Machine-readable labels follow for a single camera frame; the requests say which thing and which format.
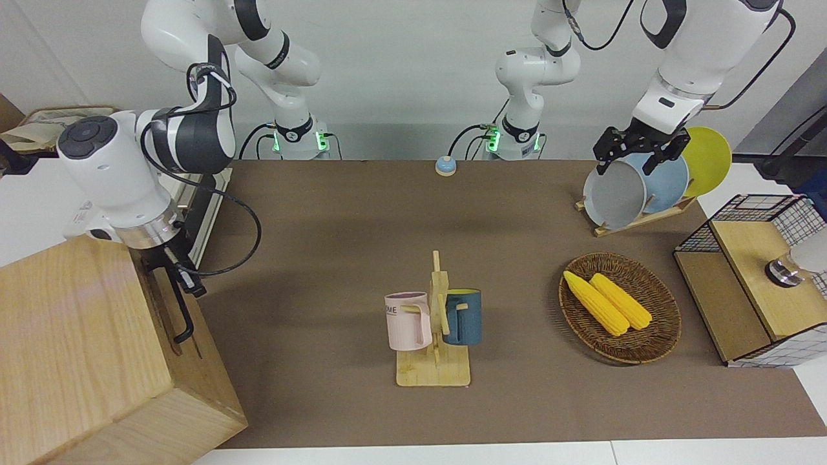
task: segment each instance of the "wooden shelf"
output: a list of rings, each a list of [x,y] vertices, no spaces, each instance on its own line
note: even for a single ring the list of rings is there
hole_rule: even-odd
[[[789,251],[772,223],[712,222],[712,231],[773,341],[827,322],[827,300],[811,280],[784,289],[764,266]]]

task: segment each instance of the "green indicator light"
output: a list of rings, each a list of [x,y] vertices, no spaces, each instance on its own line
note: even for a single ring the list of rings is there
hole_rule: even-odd
[[[488,139],[488,151],[492,153],[496,153],[497,149],[500,148],[500,131],[497,129],[492,129],[493,132],[492,137]]]
[[[324,136],[324,133],[317,132],[316,133],[316,142],[318,143],[318,149],[320,151],[327,150],[327,138]]]

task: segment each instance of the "mug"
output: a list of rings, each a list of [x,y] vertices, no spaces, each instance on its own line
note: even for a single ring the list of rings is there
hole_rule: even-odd
[[[431,310],[425,292],[398,292],[385,296],[388,343],[395,351],[426,348],[433,342]]]
[[[473,346],[482,341],[482,293],[478,289],[449,289],[445,300],[448,328],[445,343]]]

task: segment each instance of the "cable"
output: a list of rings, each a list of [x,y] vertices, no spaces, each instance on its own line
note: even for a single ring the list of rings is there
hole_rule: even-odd
[[[223,104],[218,105],[216,107],[191,108],[189,110],[180,110],[180,107],[172,108],[171,110],[169,110],[166,113],[166,116],[167,117],[180,117],[180,116],[187,116],[187,115],[195,115],[195,114],[199,114],[199,113],[220,112],[221,110],[226,110],[227,108],[230,108],[231,106],[236,104],[236,102],[238,101],[238,94],[236,93],[236,90],[233,89],[232,87],[224,86],[224,88],[230,94],[230,101],[227,102],[227,103],[223,103]]]
[[[778,145],[776,146],[776,148],[772,149],[772,151],[769,153],[769,155],[768,155],[768,156],[773,156],[773,155],[775,155],[775,152],[777,152],[777,151],[778,151],[778,149],[780,149],[780,148],[784,145],[784,143],[785,143],[785,142],[787,142],[787,141],[789,141],[789,140],[790,140],[790,137],[793,137],[793,136],[796,134],[796,132],[798,132],[798,130],[799,130],[799,129],[801,129],[802,127],[804,127],[804,125],[805,125],[805,124],[807,124],[808,122],[810,122],[810,120],[812,120],[814,117],[818,116],[818,114],[819,114],[819,113],[821,113],[821,112],[823,112],[825,109],[827,109],[827,105],[825,105],[825,106],[823,106],[823,107],[821,107],[821,108],[819,108],[819,109],[815,110],[815,112],[813,112],[813,114],[811,114],[809,117],[807,117],[807,119],[806,119],[806,120],[802,121],[802,122],[801,122],[801,124],[799,124],[798,126],[796,126],[796,128],[795,128],[795,129],[793,129],[793,130],[792,130],[789,134],[787,134],[787,135],[786,135],[786,137],[784,137],[784,140],[782,140],[781,142],[779,142],[779,143],[778,143]]]
[[[755,74],[755,76],[753,76],[753,78],[747,83],[747,85],[743,89],[741,89],[741,92],[739,92],[738,95],[736,95],[732,100],[723,105],[706,105],[702,108],[703,110],[725,110],[726,108],[731,107],[733,103],[738,102],[738,100],[741,97],[743,97],[745,93],[747,93],[749,88],[753,87],[755,81],[757,81],[758,78],[760,78],[761,75],[764,74],[764,71],[766,71],[767,68],[769,68],[770,65],[772,65],[772,62],[775,61],[775,59],[781,54],[781,52],[784,51],[786,45],[790,43],[790,40],[796,34],[796,19],[792,17],[792,15],[784,8],[779,8],[778,14],[785,17],[790,22],[790,32],[787,33],[786,38],[775,51],[775,53],[773,53],[772,56],[770,56],[770,59],[767,60],[767,63],[764,63],[764,66],[761,67],[758,73]]]
[[[272,139],[274,137],[275,136],[273,136],[272,134],[265,134],[264,136],[259,137],[259,140],[256,141],[256,160],[261,160],[261,152],[259,151],[259,145],[261,144],[261,140],[267,138]]]
[[[193,93],[193,88],[192,88],[192,87],[190,87],[190,85],[189,85],[189,74],[190,74],[190,73],[192,73],[192,72],[193,72],[193,68],[195,68],[195,67],[196,67],[196,66],[198,66],[198,65],[199,65],[199,63],[192,63],[192,64],[191,64],[191,65],[187,68],[187,72],[186,72],[186,73],[184,73],[184,75],[187,77],[187,93],[189,94],[189,97],[193,100],[193,102],[195,102],[197,99],[195,98],[195,94]]]
[[[333,134],[332,132],[325,132],[324,136],[336,139],[336,150],[339,151],[339,160],[344,160],[344,158],[342,157],[342,142],[339,141],[339,136]]]
[[[457,137],[454,138],[454,142],[451,142],[451,148],[448,149],[448,156],[451,156],[451,154],[454,152],[454,147],[457,146],[457,143],[460,141],[460,139],[462,139],[462,136],[465,136],[468,132],[471,132],[475,129],[487,129],[487,126],[485,124],[475,124],[474,126],[466,127],[465,129],[460,131],[460,133],[457,134]]]
[[[260,125],[256,126],[256,128],[255,128],[255,129],[253,129],[252,131],[250,131],[250,133],[249,133],[249,134],[247,134],[247,139],[244,139],[244,143],[243,143],[243,144],[241,144],[241,150],[239,150],[239,151],[238,151],[238,159],[239,159],[239,160],[244,160],[244,150],[247,148],[247,144],[249,144],[249,143],[250,143],[250,141],[252,140],[253,136],[254,136],[254,135],[255,135],[258,131],[260,131],[260,130],[264,129],[265,127],[270,127],[270,128],[272,128],[272,126],[271,126],[271,124],[270,124],[270,123],[265,122],[264,124],[260,124]]]
[[[500,117],[501,114],[503,114],[503,112],[505,111],[505,107],[509,106],[510,101],[511,101],[511,98],[505,99],[505,103],[503,103],[502,108],[500,108],[500,110],[497,112],[497,116],[495,116],[494,119],[491,120],[491,124],[496,124],[497,123],[497,119]],[[486,136],[489,136],[490,135],[490,130],[486,131],[485,134],[486,134]],[[476,154],[480,152],[480,147],[482,147],[482,144],[483,144],[483,141],[480,141],[480,143],[476,145],[476,150],[474,150],[474,156],[471,157],[472,160],[474,160],[476,158]]]
[[[477,137],[474,137],[473,139],[471,139],[471,141],[468,142],[468,147],[466,148],[466,157],[463,160],[468,160],[468,154],[471,153],[471,146],[474,145],[474,141],[479,139],[480,144],[482,145],[482,143],[484,142],[483,139],[487,139],[487,138],[488,138],[488,133],[486,133],[483,136],[477,136]]]
[[[537,159],[543,158],[543,151],[546,150],[546,144],[548,144],[548,135],[545,132],[540,133],[538,137],[543,138],[543,145],[540,147],[540,155],[537,156]]]
[[[190,275],[205,277],[205,276],[222,275],[222,274],[227,273],[229,271],[235,270],[236,268],[238,268],[241,265],[244,265],[256,253],[256,250],[258,250],[259,244],[261,244],[261,221],[259,220],[258,215],[256,215],[256,212],[252,208],[250,208],[249,205],[247,205],[244,202],[242,202],[241,200],[233,197],[232,195],[230,195],[230,194],[228,194],[228,193],[226,193],[222,190],[215,189],[213,187],[207,187],[206,185],[201,185],[200,183],[197,183],[195,181],[188,180],[184,177],[178,176],[175,173],[167,170],[165,167],[161,166],[157,161],[153,160],[152,156],[150,156],[150,152],[146,148],[146,134],[149,133],[150,129],[152,128],[153,123],[154,122],[151,122],[150,124],[147,124],[146,127],[144,127],[144,130],[141,132],[141,151],[143,151],[144,157],[146,158],[147,161],[150,162],[150,165],[154,166],[158,171],[160,171],[161,173],[164,173],[165,175],[168,175],[170,178],[172,178],[174,180],[178,180],[178,181],[180,181],[180,182],[182,182],[186,185],[191,185],[191,186],[196,187],[196,188],[201,189],[201,190],[206,190],[211,194],[221,195],[224,199],[230,200],[234,204],[237,204],[238,206],[245,209],[250,214],[251,218],[253,218],[253,221],[256,223],[256,242],[253,244],[253,247],[246,254],[246,256],[244,256],[244,258],[242,258],[235,265],[228,266],[227,268],[224,268],[222,270],[217,270],[217,271],[190,270],[189,268],[181,265],[180,263],[176,263],[175,267],[178,268],[181,271],[189,273]]]
[[[574,35],[577,36],[577,39],[580,40],[580,43],[583,44],[583,46],[589,50],[600,51],[608,47],[609,44],[612,43],[612,41],[614,41],[614,38],[618,35],[618,32],[620,31],[620,27],[626,21],[626,16],[629,15],[629,10],[632,9],[633,3],[634,0],[629,0],[629,4],[626,5],[626,9],[623,12],[623,16],[620,17],[620,21],[618,22],[617,27],[614,29],[614,32],[612,32],[611,37],[609,37],[606,43],[604,43],[602,46],[597,47],[591,46],[588,42],[586,42],[586,38],[583,36],[583,32],[580,29],[580,25],[577,24],[577,20],[574,18],[574,15],[571,14],[571,10],[569,10],[568,6],[566,5],[566,0],[563,0],[563,12],[566,13],[566,17],[569,20],[569,26],[571,27],[571,31],[574,32]]]

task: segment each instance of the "brown tablecloth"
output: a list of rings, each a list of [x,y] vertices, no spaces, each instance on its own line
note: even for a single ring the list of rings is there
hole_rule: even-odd
[[[228,448],[827,435],[792,371],[725,368],[672,258],[698,206],[595,238],[573,203],[584,161],[239,162],[229,192],[264,225],[249,263],[207,279],[200,299],[250,427]],[[224,267],[254,238],[225,202],[202,264]],[[471,386],[394,383],[383,295],[427,290],[431,250],[454,287],[482,290],[484,340]],[[675,295],[676,350],[616,367],[560,316],[564,266],[630,256]]]

